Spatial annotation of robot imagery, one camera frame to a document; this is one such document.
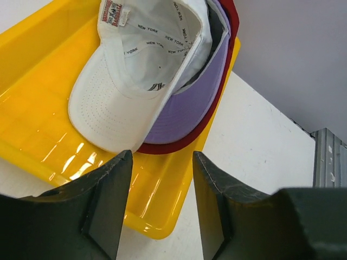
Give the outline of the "white baseball cap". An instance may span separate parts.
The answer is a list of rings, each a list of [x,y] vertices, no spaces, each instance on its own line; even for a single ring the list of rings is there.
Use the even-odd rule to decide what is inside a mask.
[[[170,96],[208,59],[208,5],[102,1],[97,30],[100,45],[74,84],[69,119],[102,150],[136,151]]]

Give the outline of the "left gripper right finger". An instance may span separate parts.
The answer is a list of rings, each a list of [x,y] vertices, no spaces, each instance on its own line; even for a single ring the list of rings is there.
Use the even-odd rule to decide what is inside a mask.
[[[192,156],[204,259],[346,259],[346,189],[265,194]]]

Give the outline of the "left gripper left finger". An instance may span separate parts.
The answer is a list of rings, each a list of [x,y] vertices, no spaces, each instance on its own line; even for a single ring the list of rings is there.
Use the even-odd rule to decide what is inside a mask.
[[[1,259],[116,259],[131,151],[37,197],[1,196]]]

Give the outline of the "lavender cap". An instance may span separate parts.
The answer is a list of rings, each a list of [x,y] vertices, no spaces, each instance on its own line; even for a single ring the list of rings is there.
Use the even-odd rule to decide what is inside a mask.
[[[220,87],[228,54],[230,23],[219,1],[207,1],[213,45],[204,67],[172,95],[145,138],[146,144],[170,144],[185,138],[202,121]]]

